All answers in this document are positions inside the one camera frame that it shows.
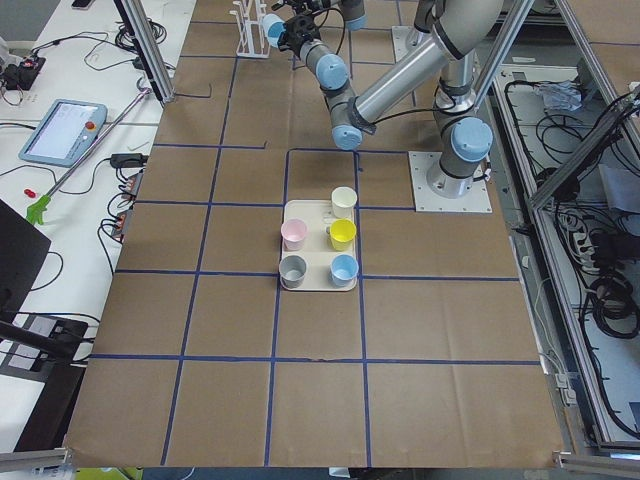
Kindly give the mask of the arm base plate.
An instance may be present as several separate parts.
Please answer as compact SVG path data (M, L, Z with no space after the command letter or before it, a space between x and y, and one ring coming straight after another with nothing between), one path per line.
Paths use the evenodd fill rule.
M418 213L491 214L493 212L480 166L467 179L447 176L440 152L409 151L409 170Z
M393 26L391 36L394 49L394 61L398 63L425 38L425 33L414 26Z

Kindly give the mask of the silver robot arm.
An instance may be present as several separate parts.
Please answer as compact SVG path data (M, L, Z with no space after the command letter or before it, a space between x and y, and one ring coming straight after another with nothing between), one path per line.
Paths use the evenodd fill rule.
M335 145L354 151L366 134L389 119L390 109L421 84L437 76L439 91L432 111L441 131L443 151L426 173L435 194L458 199L471 190L474 173L493 143L490 127L471 115L478 95L473 87L473 54L494 25L499 1L421 1L416 10L416 44L362 93L356 93L345 62L322 40L315 19L337 11L347 29L365 26L361 1L292 1L293 17L270 13L262 21L266 39L292 52L314 74L323 92Z
M337 7L345 20L349 31L364 28L367 23L367 15L363 0L310 0L305 1L307 10L319 11L325 8Z

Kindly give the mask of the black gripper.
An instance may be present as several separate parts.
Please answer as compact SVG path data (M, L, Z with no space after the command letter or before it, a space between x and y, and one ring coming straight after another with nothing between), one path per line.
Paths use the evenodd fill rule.
M284 31L279 36L280 50L300 50L314 40L314 19L311 15L296 15L284 23Z

